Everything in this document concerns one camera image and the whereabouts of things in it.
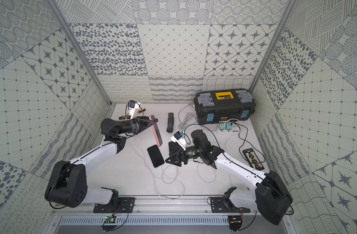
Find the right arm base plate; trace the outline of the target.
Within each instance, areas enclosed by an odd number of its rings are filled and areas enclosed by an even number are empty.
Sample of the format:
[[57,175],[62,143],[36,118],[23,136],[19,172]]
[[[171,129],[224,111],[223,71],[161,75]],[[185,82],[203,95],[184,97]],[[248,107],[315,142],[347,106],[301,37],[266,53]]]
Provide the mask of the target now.
[[211,207],[212,213],[250,213],[251,210],[248,208],[237,208],[235,207],[229,199],[223,197],[208,197],[207,203]]

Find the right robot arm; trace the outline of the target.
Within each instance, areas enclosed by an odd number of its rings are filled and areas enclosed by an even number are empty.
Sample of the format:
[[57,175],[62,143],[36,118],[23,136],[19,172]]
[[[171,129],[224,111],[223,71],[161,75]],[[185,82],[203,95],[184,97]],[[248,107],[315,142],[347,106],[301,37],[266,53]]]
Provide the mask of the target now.
[[193,146],[186,145],[183,132],[176,132],[171,137],[178,147],[170,152],[166,163],[180,167],[190,159],[201,158],[205,165],[235,177],[248,187],[248,191],[231,188],[230,194],[225,195],[234,207],[258,211],[274,225],[288,215],[293,198],[276,172],[264,173],[234,159],[220,147],[212,145],[202,130],[193,131],[191,137]]

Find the blue black phone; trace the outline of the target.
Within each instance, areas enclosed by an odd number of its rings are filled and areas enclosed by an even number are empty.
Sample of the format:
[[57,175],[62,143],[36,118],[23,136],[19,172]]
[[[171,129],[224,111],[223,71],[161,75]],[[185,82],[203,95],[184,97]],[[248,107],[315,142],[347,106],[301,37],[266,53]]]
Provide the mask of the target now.
[[147,152],[149,154],[149,157],[151,159],[154,168],[158,168],[165,163],[165,160],[163,159],[163,156],[157,145],[153,145],[147,148]]

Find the pink case phone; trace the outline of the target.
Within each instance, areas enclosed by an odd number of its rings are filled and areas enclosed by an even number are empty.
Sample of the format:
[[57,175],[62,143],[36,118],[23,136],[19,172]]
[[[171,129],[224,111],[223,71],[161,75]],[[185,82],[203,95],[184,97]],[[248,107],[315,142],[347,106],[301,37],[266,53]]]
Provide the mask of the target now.
[[153,128],[153,133],[157,142],[157,146],[161,147],[163,144],[162,141],[162,137],[159,131],[159,127],[158,127],[158,119],[155,118],[154,115],[149,116],[149,120],[151,120],[153,122],[152,128]]

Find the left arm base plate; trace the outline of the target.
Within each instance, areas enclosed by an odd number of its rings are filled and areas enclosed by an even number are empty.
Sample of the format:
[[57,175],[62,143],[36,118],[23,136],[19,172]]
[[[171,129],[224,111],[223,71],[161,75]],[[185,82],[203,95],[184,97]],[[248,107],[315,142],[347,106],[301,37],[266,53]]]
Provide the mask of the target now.
[[111,199],[110,203],[106,205],[96,204],[93,210],[95,214],[101,213],[132,213],[136,198],[134,197],[121,197]]

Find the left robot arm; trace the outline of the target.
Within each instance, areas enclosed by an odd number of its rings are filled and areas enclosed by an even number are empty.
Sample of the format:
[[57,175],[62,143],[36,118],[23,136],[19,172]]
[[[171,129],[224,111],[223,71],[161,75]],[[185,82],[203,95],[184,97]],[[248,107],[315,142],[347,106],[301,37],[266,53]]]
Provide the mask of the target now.
[[91,188],[87,184],[87,176],[106,159],[119,153],[128,138],[149,127],[152,127],[155,134],[158,134],[157,122],[158,119],[153,115],[125,121],[104,119],[100,128],[101,134],[105,137],[105,144],[101,144],[71,161],[62,160],[56,163],[45,192],[45,200],[49,204],[60,204],[62,208],[75,208],[84,204],[117,208],[118,191],[107,188]]

